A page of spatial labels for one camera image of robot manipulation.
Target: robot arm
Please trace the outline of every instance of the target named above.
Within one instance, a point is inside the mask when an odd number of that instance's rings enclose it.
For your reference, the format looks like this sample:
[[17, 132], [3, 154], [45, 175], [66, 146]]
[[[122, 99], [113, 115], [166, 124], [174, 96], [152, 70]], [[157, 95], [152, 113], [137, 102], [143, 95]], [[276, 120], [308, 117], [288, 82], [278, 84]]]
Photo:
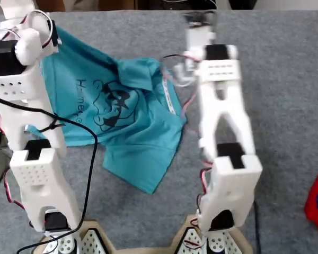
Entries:
[[[212, 165], [210, 181], [197, 210], [198, 227], [206, 237], [213, 231], [243, 225], [262, 172], [244, 108], [237, 48], [212, 44], [215, 34], [207, 15], [201, 12], [187, 15], [188, 51], [184, 53], [200, 61], [194, 71], [198, 77], [201, 114], [199, 146]], [[186, 66], [193, 70], [190, 60]], [[177, 68], [178, 77], [183, 76], [181, 69]], [[217, 144], [215, 133], [222, 116], [233, 129], [237, 143]]]
[[[8, 20], [0, 24], [0, 99], [53, 113], [40, 70], [40, 59], [58, 51], [56, 28], [31, 0], [2, 0]], [[61, 172], [59, 157], [66, 144], [53, 118], [0, 103], [1, 127], [13, 150], [10, 168], [34, 229], [45, 235], [63, 235], [81, 220], [75, 194]], [[28, 141], [26, 125], [34, 125], [47, 139]], [[67, 236], [71, 242], [78, 234]], [[71, 245], [80, 252], [80, 241]]]

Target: wooden base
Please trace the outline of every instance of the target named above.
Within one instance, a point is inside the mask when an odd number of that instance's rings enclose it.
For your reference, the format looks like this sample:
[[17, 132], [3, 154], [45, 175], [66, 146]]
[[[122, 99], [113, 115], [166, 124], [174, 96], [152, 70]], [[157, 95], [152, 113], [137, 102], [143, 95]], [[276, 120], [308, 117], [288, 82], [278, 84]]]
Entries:
[[[186, 230], [186, 228], [190, 227], [190, 220], [193, 218], [193, 215], [187, 216], [184, 224], [177, 232], [175, 237], [173, 238], [171, 246], [168, 248], [135, 248], [135, 249], [123, 249], [117, 250], [110, 239], [107, 237], [99, 223], [95, 220], [88, 220], [85, 221], [83, 226], [80, 230], [80, 237], [83, 238], [86, 235], [88, 229], [95, 228], [99, 231], [100, 236], [107, 247], [109, 254], [174, 254], [175, 250], [177, 249], [181, 238]], [[239, 229], [234, 229], [230, 231], [230, 235], [232, 236], [233, 240], [236, 242], [240, 250], [243, 254], [253, 254], [252, 246], [248, 243], [245, 236]], [[42, 254], [45, 245], [38, 246], [33, 250], [33, 254]]]

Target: black cartoon print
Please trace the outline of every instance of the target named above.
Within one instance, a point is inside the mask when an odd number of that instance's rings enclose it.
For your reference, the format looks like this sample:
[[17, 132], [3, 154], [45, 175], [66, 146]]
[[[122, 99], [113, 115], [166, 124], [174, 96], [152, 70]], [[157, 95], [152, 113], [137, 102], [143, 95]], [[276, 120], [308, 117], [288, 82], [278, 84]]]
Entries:
[[97, 113], [94, 122], [101, 131], [126, 127], [135, 121], [135, 109], [138, 105], [139, 94], [136, 90], [121, 85], [118, 81], [103, 83], [101, 80], [93, 82], [99, 94], [93, 102]]

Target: gray felt surface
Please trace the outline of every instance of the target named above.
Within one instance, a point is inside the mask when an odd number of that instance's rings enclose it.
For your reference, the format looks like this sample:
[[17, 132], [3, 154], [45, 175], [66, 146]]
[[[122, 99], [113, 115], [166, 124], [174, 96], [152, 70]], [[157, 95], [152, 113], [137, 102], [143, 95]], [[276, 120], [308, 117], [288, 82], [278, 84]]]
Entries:
[[[55, 13], [58, 25], [118, 58], [159, 58], [184, 50], [178, 12]], [[257, 187], [263, 253], [318, 254], [318, 230], [303, 212], [318, 174], [318, 12], [220, 12], [218, 42], [238, 45], [243, 94], [264, 171]], [[192, 88], [179, 90], [182, 100]], [[189, 111], [198, 123], [197, 104]], [[220, 141], [233, 135], [220, 126]], [[96, 218], [117, 248], [168, 246], [201, 191], [197, 138], [185, 134], [154, 195], [101, 168], [98, 152], [87, 218]], [[83, 203], [92, 147], [69, 148], [63, 171]], [[12, 192], [18, 195], [12, 183]], [[252, 213], [243, 231], [254, 244]], [[0, 253], [38, 241], [24, 212], [0, 185]]]

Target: teal t-shirt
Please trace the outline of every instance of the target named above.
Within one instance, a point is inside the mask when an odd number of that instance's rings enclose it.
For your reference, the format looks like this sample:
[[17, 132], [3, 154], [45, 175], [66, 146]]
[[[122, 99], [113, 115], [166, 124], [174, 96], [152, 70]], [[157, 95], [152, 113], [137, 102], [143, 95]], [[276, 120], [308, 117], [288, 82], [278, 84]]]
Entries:
[[[59, 52], [42, 60], [53, 111], [89, 127], [106, 147], [103, 166], [153, 193], [170, 165], [186, 119], [173, 84], [151, 58], [120, 60], [58, 28]], [[66, 124], [68, 146], [94, 142]]]

